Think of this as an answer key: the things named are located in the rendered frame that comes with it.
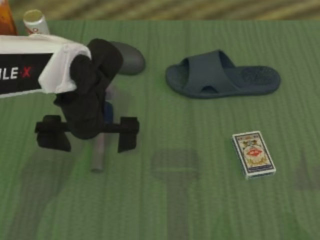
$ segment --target dark gray slipper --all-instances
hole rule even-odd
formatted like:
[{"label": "dark gray slipper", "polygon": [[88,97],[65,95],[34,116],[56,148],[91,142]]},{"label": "dark gray slipper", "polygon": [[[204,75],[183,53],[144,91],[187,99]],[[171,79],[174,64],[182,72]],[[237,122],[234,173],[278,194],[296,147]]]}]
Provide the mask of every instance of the dark gray slipper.
[{"label": "dark gray slipper", "polygon": [[122,75],[137,75],[146,68],[146,61],[142,53],[126,43],[110,41],[121,53],[123,64],[118,72]]},{"label": "dark gray slipper", "polygon": [[278,89],[281,78],[267,66],[236,67],[223,51],[216,50],[169,66],[166,82],[186,97],[213,99],[269,94]]}]

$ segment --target white can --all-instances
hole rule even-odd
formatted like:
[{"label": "white can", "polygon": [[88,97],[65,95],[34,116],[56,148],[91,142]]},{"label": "white can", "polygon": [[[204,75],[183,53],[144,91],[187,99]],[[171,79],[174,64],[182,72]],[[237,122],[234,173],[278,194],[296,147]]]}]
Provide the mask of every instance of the white can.
[{"label": "white can", "polygon": [[23,16],[24,26],[29,35],[31,34],[47,34],[49,35],[49,28],[44,14],[38,10],[29,10]]}]

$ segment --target can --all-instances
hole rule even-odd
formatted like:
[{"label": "can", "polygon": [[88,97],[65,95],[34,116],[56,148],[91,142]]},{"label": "can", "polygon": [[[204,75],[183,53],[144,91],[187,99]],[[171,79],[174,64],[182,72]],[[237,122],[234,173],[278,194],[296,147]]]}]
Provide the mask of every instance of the can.
[{"label": "can", "polygon": [[18,35],[8,0],[0,0],[0,35]]},{"label": "can", "polygon": [[29,35],[50,34],[45,15],[38,9],[26,11],[23,16],[23,22]]}]

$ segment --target gray mouse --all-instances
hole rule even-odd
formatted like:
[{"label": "gray mouse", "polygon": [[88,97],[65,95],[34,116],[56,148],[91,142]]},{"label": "gray mouse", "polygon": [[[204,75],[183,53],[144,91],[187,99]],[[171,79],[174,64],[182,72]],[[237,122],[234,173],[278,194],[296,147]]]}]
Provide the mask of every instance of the gray mouse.
[{"label": "gray mouse", "polygon": [[123,65],[118,72],[121,75],[137,75],[146,68],[146,61],[142,53],[129,44],[110,41],[123,56]]}]

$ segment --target orange bottle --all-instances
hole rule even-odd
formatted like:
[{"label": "orange bottle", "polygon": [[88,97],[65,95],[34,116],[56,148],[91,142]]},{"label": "orange bottle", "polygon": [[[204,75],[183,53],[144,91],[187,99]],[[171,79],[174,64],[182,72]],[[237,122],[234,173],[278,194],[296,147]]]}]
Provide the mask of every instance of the orange bottle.
[{"label": "orange bottle", "polygon": [[0,0],[0,35],[18,35],[8,0]]}]

